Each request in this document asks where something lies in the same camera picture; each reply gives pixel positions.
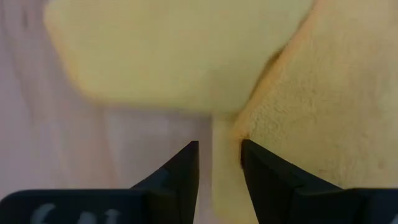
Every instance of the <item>table surface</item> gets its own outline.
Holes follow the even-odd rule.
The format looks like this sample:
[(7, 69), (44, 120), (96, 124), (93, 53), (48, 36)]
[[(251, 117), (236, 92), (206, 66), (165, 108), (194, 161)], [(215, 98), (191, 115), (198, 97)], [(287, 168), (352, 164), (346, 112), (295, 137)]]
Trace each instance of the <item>table surface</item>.
[(127, 188), (199, 140), (195, 223), (217, 223), (211, 118), (82, 98), (46, 33), (46, 2), (0, 0), (0, 198), (21, 189)]

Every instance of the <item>white surface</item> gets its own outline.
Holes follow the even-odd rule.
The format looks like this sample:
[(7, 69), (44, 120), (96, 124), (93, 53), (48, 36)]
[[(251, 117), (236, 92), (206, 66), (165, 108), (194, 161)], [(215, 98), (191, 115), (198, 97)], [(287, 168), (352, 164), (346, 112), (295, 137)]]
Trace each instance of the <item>white surface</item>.
[(216, 223), (210, 118), (83, 99), (50, 45), (44, 2), (0, 0), (0, 198), (20, 189), (130, 187), (199, 140), (195, 222)]

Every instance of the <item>black plastic part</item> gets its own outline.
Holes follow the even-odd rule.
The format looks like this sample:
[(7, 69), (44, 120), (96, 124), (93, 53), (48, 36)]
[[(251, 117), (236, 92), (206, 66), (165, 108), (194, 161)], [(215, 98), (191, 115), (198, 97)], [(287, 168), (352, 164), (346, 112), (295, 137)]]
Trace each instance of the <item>black plastic part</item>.
[(241, 162), (260, 224), (393, 224), (398, 213), (397, 189), (343, 190), (250, 140)]
[(192, 224), (198, 160), (192, 141), (130, 190), (16, 192), (0, 202), (0, 224)]

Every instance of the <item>towel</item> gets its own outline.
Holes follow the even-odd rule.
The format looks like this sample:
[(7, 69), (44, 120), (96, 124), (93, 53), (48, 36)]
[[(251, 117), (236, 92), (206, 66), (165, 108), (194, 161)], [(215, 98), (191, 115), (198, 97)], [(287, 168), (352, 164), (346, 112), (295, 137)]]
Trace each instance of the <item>towel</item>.
[(231, 145), (251, 139), (342, 188), (398, 187), (397, 39), (395, 0), (317, 1), (238, 116)]

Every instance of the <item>yellow towel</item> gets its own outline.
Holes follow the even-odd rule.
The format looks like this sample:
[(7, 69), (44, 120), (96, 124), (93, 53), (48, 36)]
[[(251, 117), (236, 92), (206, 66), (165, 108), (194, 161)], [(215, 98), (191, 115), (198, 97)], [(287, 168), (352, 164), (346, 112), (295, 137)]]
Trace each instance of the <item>yellow towel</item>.
[(317, 1), (239, 115), (236, 142), (340, 187), (398, 187), (397, 24), (395, 0)]
[(91, 99), (236, 113), (312, 0), (54, 0), (45, 25)]

